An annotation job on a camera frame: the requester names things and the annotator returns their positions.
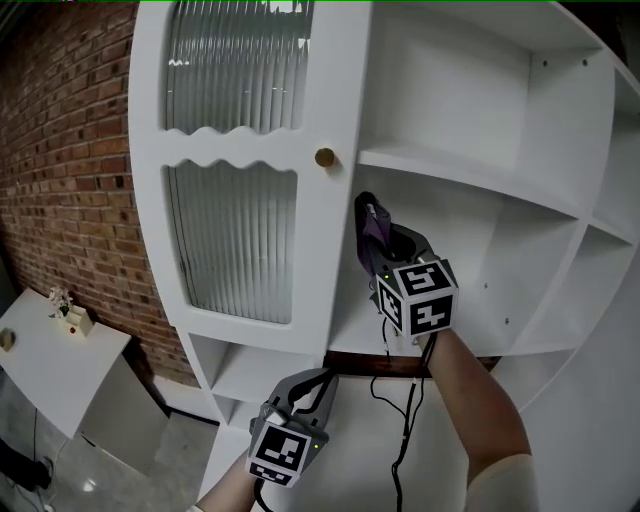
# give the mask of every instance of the black cable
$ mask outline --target black cable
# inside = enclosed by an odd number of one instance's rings
[[[376,400],[382,400],[383,402],[387,402],[391,407],[393,407],[396,411],[398,411],[400,414],[402,414],[402,417],[405,417],[404,411],[402,409],[400,409],[400,407],[398,407],[396,404],[394,404],[391,400],[389,400],[388,398],[385,398],[383,396],[378,396],[373,392],[373,383],[376,381],[378,377],[374,377],[373,379],[371,379],[371,384],[369,384],[369,389],[371,390],[371,396],[373,398],[375,398]]]
[[[389,343],[387,343],[387,331],[385,327],[387,326],[387,317],[384,317],[382,321],[382,339],[384,340],[384,348],[387,351],[387,364],[391,364],[391,356],[389,355]]]
[[[256,503],[262,507],[264,512],[272,512],[272,510],[267,507],[266,503],[262,499],[262,486],[264,485],[264,480],[262,478],[256,479],[256,483],[253,485],[253,496],[256,499]]]
[[[386,318],[382,324],[382,336],[386,343],[387,340],[386,340],[386,335],[384,331],[385,323],[386,323]],[[436,344],[437,336],[438,334],[435,332],[429,335],[429,340],[427,341],[427,344],[425,345],[424,350],[422,351],[422,355],[420,356],[418,374],[421,370],[423,370],[424,367],[429,365],[429,362],[431,361],[431,356],[433,355],[433,349]],[[407,452],[407,448],[409,447],[409,441],[411,440],[411,434],[413,433],[413,427],[416,422],[416,415],[418,413],[418,409],[420,408],[420,406],[422,405],[422,402],[424,401],[424,376],[423,376],[420,384],[420,401],[418,402],[418,405],[414,409],[413,416],[412,416],[411,406],[413,403],[413,396],[416,390],[417,378],[418,378],[418,375],[414,377],[413,383],[411,384],[411,389],[409,390],[409,397],[407,398],[407,408],[406,408],[406,411],[404,412],[390,400],[384,397],[375,395],[375,393],[373,392],[373,383],[377,379],[377,376],[371,380],[371,384],[369,385],[369,389],[371,391],[371,395],[373,396],[373,398],[387,402],[394,409],[398,410],[400,414],[402,414],[402,416],[404,417],[404,425],[402,427],[402,444],[400,445],[400,453],[398,454],[398,458],[396,459],[396,461],[391,465],[391,476],[393,478],[393,483],[396,487],[397,512],[402,511],[402,501],[403,501],[402,484],[400,483],[400,477],[398,476],[398,468],[400,467],[400,464],[402,464],[402,461],[404,460],[404,456]]]

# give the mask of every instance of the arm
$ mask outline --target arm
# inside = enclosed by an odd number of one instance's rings
[[[204,512],[249,512],[255,501],[256,477],[244,470],[246,460],[244,452],[197,506]]]
[[[423,350],[427,339],[418,339]],[[468,483],[499,460],[531,454],[513,402],[453,331],[438,333],[429,371],[469,456]]]

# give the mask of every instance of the shelf board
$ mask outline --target shelf board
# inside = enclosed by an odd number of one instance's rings
[[[249,422],[260,413],[260,405],[236,400],[229,426],[241,430],[249,430]]]
[[[522,411],[558,374],[573,352],[503,357],[491,374]]]
[[[435,2],[421,7],[466,21],[532,52],[599,48],[564,8],[552,3]]]
[[[358,163],[443,178],[523,199],[578,218],[581,209],[507,168],[490,166],[447,151],[395,141],[365,142]]]
[[[638,243],[637,237],[629,233],[627,230],[620,226],[614,225],[614,223],[608,222],[600,217],[597,212],[594,212],[589,224],[600,231],[611,235],[618,240],[621,240],[629,245],[636,245]]]
[[[578,348],[613,300],[634,248],[606,231],[587,228],[575,259],[544,316],[512,354]]]
[[[640,84],[631,73],[616,70],[616,102],[619,112],[637,116],[640,114]]]
[[[313,358],[246,345],[229,344],[211,392],[262,403],[283,378],[313,368]]]
[[[369,300],[370,295],[364,270],[354,269],[341,273],[329,350],[386,355],[382,340],[383,316]],[[507,337],[503,325],[491,323],[491,318],[495,318],[495,315],[489,314],[487,308],[481,294],[474,293],[461,283],[455,330],[479,357],[507,354],[515,339]],[[391,356],[420,356],[420,347],[412,345],[402,335],[396,337],[389,325],[386,333]]]

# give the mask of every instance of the white shelf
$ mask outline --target white shelf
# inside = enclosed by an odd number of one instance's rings
[[[361,124],[374,145],[360,161],[587,211],[610,140],[608,54],[560,41],[531,53],[478,12],[449,15],[463,11],[375,4]]]
[[[624,233],[627,241],[640,238],[640,117],[616,111],[607,170],[594,217]]]
[[[309,356],[229,344],[211,392],[234,400],[262,403],[278,382],[314,367]]]
[[[509,394],[522,411],[558,374],[573,354],[573,350],[505,356],[491,371],[493,378]]]
[[[260,413],[260,405],[251,402],[236,400],[229,426],[241,430],[249,430],[249,423]]]
[[[431,149],[402,142],[383,141],[361,143],[358,163],[414,172],[444,178],[539,204],[572,217],[582,210],[565,201],[526,176],[514,175],[510,169],[494,167],[455,153]]]
[[[618,229],[618,227],[609,224],[607,221],[600,219],[597,217],[597,212],[591,217],[589,225],[629,245],[637,244],[637,238],[633,234],[624,232]]]
[[[450,261],[460,286],[456,330],[478,356],[509,353],[560,267],[577,221],[495,192],[420,174],[358,167],[352,194],[373,192],[393,222],[423,234]],[[382,317],[348,219],[330,350],[384,354]],[[417,355],[396,344],[394,355]]]
[[[578,348],[611,303],[634,248],[589,227],[560,289],[514,354]]]
[[[421,6],[448,14],[533,52],[598,48],[564,8],[536,2],[434,2]]]

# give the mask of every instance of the brick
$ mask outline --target brick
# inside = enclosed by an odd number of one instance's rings
[[[78,224],[81,235],[91,235],[91,236],[100,236],[100,237],[108,237],[113,238],[115,233],[113,230],[113,226],[109,224],[94,224],[92,222],[80,222]]]
[[[76,93],[78,91],[81,91],[82,89],[85,89],[86,87],[87,87],[87,75],[79,76],[78,78],[75,78],[74,80],[72,80],[69,83],[69,88],[70,88],[72,93]]]
[[[102,172],[108,174],[121,174],[125,172],[125,159],[122,156],[114,156],[102,160]]]
[[[96,249],[102,249],[103,251],[106,251],[109,249],[109,242],[107,242],[107,240],[105,240],[104,238],[88,238],[88,242],[89,245],[91,247],[94,247]]]
[[[74,162],[67,165],[69,176],[79,176],[82,174],[98,174],[100,172],[100,162],[97,160],[90,162]]]
[[[124,188],[123,176],[102,176],[98,178],[98,188],[101,190],[118,190]]]
[[[130,5],[110,16],[107,20],[107,28],[109,30],[113,30],[118,25],[122,25],[132,19],[136,13],[137,7],[137,5]]]
[[[122,257],[122,264],[125,267],[132,268],[134,270],[146,270],[147,264],[144,259],[130,258],[127,256]]]
[[[77,206],[106,206],[107,195],[104,192],[83,192],[74,196]]]
[[[127,137],[118,137],[115,139],[98,140],[91,143],[91,156],[113,155],[117,153],[125,153],[129,150],[129,141]]]
[[[87,122],[87,111],[78,110],[69,114],[69,126],[78,126]]]
[[[109,242],[110,247],[114,251],[120,251],[127,254],[145,255],[144,245],[136,242],[127,242],[124,240],[114,240]]]
[[[132,240],[136,242],[140,240],[140,236],[136,228],[116,226],[115,231],[116,238],[120,238],[122,240]]]
[[[99,251],[96,249],[87,249],[87,257],[93,261],[101,261],[104,263],[110,263],[116,267],[122,266],[122,257],[112,252]]]
[[[72,220],[65,220],[64,223],[64,230],[65,231],[69,231],[71,233],[78,233],[78,223]]]
[[[95,178],[76,178],[76,186],[78,190],[95,190]]]
[[[96,270],[98,272],[109,274],[111,276],[115,276],[118,274],[116,272],[116,268],[113,265],[109,265],[108,263],[96,263]]]
[[[103,119],[98,122],[98,137],[122,135],[122,121],[119,117]]]
[[[89,144],[78,144],[71,148],[71,158],[73,160],[79,160],[80,158],[87,158],[89,156]]]
[[[102,222],[102,215],[100,210],[84,209],[82,210],[82,218],[87,222]]]
[[[104,64],[124,57],[129,50],[129,41],[120,41],[102,50],[100,61]]]
[[[51,192],[73,192],[76,190],[76,180],[54,180],[51,182]]]
[[[114,208],[131,208],[131,194],[130,193],[110,193],[109,204]]]
[[[124,82],[122,78],[116,78],[115,80],[111,80],[110,82],[100,84],[100,86],[98,87],[98,99],[104,100],[113,96],[117,96],[118,94],[122,93],[123,87]]]

